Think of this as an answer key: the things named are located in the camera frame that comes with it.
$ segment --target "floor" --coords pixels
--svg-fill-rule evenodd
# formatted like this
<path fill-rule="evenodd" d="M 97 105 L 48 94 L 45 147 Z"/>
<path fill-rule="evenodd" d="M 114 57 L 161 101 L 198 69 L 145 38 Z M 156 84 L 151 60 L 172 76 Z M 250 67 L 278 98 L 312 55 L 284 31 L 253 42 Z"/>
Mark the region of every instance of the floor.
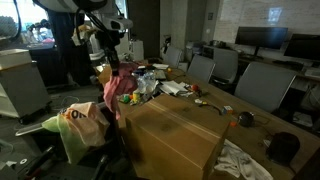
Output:
<path fill-rule="evenodd" d="M 16 137 L 15 133 L 21 128 L 41 123 L 50 117 L 55 116 L 62 108 L 66 108 L 73 103 L 98 102 L 98 97 L 101 95 L 98 87 L 93 85 L 85 87 L 49 89 L 48 92 L 52 101 L 50 104 L 51 111 L 49 113 L 43 112 L 38 114 L 28 125 L 22 125 L 14 118 L 0 117 L 0 161 L 7 160 L 12 156 L 17 157 L 25 155 L 26 157 L 35 157 L 40 155 L 43 148 L 39 145 L 39 138 L 35 138 L 34 135 Z M 63 172 L 65 177 L 69 177 L 66 179 L 72 179 L 70 177 L 73 176 L 75 179 L 87 179 L 92 176 L 96 166 L 98 166 L 98 164 L 96 163 L 92 165 L 92 162 L 90 167 L 85 165 L 78 167 L 69 166 L 67 163 L 60 163 L 58 166 L 55 165 L 52 167 L 52 172 Z M 107 169 L 114 173 L 124 173 L 130 176 L 134 176 L 135 174 L 131 163 L 125 158 L 125 156 L 120 156 L 111 161 L 111 163 L 108 164 Z"/>

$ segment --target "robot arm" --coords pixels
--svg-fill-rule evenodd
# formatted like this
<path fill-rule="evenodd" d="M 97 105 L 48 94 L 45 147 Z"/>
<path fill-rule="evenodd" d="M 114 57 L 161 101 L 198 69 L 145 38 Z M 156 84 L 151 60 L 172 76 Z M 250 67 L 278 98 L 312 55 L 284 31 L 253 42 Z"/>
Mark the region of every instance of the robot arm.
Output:
<path fill-rule="evenodd" d="M 36 4 L 56 12 L 85 13 L 100 31 L 96 38 L 108 57 L 112 74 L 117 75 L 119 59 L 115 46 L 120 44 L 120 30 L 133 26 L 132 21 L 117 15 L 115 0 L 33 0 Z"/>

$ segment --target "office chair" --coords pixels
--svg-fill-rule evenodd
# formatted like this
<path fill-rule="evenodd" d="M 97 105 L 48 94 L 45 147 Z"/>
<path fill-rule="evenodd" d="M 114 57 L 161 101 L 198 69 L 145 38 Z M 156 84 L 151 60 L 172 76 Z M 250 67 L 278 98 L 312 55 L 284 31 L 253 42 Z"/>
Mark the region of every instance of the office chair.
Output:
<path fill-rule="evenodd" d="M 211 84 L 234 94 L 234 83 L 238 71 L 238 53 L 233 50 L 214 48 L 213 61 L 216 63 L 212 72 Z"/>
<path fill-rule="evenodd" d="M 164 57 L 164 63 L 168 64 L 170 67 L 177 68 L 179 61 L 181 59 L 182 50 L 169 46 Z"/>
<path fill-rule="evenodd" d="M 215 62 L 207 57 L 195 55 L 188 69 L 188 74 L 203 81 L 209 82 Z"/>
<path fill-rule="evenodd" d="M 235 90 L 235 96 L 267 112 L 277 110 L 296 76 L 296 72 L 252 62 Z"/>

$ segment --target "orange object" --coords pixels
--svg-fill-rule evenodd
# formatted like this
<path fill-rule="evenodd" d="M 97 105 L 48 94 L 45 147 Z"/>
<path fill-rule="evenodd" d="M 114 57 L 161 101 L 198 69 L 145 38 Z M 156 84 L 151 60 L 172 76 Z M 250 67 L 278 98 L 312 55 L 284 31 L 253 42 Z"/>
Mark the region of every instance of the orange object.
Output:
<path fill-rule="evenodd" d="M 191 86 L 191 89 L 192 89 L 193 91 L 199 91 L 199 86 L 196 85 L 196 84 L 193 84 L 193 85 Z"/>
<path fill-rule="evenodd" d="M 231 121 L 230 126 L 235 127 L 237 125 L 237 122 Z"/>

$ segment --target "paper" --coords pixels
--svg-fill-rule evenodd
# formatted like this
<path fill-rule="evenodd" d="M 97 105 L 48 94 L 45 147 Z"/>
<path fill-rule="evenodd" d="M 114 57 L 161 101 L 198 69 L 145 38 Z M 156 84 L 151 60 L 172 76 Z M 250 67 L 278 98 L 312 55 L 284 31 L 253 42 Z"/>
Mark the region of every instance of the paper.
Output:
<path fill-rule="evenodd" d="M 169 67 L 168 64 L 153 64 L 153 67 L 157 69 L 167 69 Z"/>
<path fill-rule="evenodd" d="M 185 89 L 183 86 L 176 83 L 175 81 L 164 81 L 161 83 L 162 83 L 162 85 L 159 86 L 160 89 L 167 94 L 177 95 L 180 93 L 188 92 L 187 89 Z"/>

